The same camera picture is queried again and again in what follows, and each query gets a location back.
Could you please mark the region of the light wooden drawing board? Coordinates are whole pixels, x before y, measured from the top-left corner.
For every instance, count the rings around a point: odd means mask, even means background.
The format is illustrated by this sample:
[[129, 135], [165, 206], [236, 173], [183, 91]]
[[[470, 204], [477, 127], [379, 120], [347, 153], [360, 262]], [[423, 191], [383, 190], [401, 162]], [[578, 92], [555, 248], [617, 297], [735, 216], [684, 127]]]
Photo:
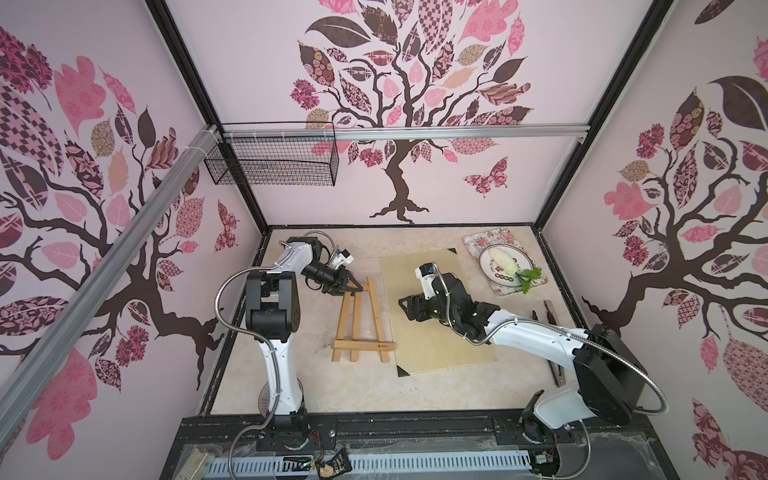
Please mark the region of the light wooden drawing board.
[[458, 254], [449, 249], [386, 256], [381, 259], [391, 329], [396, 343], [397, 376], [400, 378], [496, 360], [490, 346], [473, 347], [436, 319], [424, 322], [407, 319], [398, 301], [423, 292], [416, 277], [416, 269], [430, 262], [435, 262], [443, 273], [456, 276], [463, 273]]

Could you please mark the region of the small wooden easel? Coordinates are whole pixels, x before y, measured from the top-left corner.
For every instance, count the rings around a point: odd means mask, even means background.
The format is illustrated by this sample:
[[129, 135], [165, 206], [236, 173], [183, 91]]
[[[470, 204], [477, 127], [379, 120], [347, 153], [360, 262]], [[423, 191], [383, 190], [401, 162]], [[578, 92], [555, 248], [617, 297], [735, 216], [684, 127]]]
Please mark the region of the small wooden easel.
[[348, 356], [358, 362], [362, 353], [376, 353], [381, 363], [391, 362], [396, 344], [385, 335], [376, 281], [369, 276], [362, 291], [345, 293], [332, 343], [331, 361]]

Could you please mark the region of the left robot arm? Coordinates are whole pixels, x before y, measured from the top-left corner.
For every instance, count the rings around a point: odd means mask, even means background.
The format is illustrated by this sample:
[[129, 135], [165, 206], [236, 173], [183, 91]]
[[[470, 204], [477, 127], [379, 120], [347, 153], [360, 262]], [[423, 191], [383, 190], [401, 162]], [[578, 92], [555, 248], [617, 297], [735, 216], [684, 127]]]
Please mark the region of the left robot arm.
[[309, 441], [323, 447], [320, 434], [310, 427], [304, 394], [293, 362], [292, 336], [298, 332], [301, 307], [298, 280], [305, 278], [317, 285], [317, 290], [332, 296], [355, 295], [369, 291], [359, 282], [348, 265], [353, 256], [340, 249], [335, 242], [323, 243], [331, 237], [314, 230], [302, 236], [293, 236], [283, 243], [283, 252], [269, 266], [254, 266], [230, 276], [221, 285], [214, 298], [214, 308], [220, 309], [224, 291], [240, 276], [246, 278], [244, 289], [244, 320], [241, 327], [224, 320], [220, 313], [216, 320], [237, 334], [248, 335], [260, 344], [265, 359], [268, 387], [268, 408], [259, 424], [244, 427], [231, 443], [227, 455], [227, 473], [236, 477], [234, 453], [240, 440], [250, 432], [267, 432], [271, 428], [298, 431], [305, 437], [290, 451], [304, 449]]

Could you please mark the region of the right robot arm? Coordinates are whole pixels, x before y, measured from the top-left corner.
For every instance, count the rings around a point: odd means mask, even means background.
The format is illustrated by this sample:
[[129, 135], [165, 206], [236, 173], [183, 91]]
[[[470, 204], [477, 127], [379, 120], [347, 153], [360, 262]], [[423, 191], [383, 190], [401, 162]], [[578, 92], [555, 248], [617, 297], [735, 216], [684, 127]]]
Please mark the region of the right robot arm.
[[523, 427], [546, 433], [590, 418], [621, 426], [636, 415], [669, 412], [661, 387], [613, 330], [566, 328], [475, 301], [458, 278], [430, 265], [416, 274], [422, 292], [398, 300], [408, 320], [436, 320], [473, 346], [521, 350], [575, 376], [549, 393], [534, 393], [520, 415]]

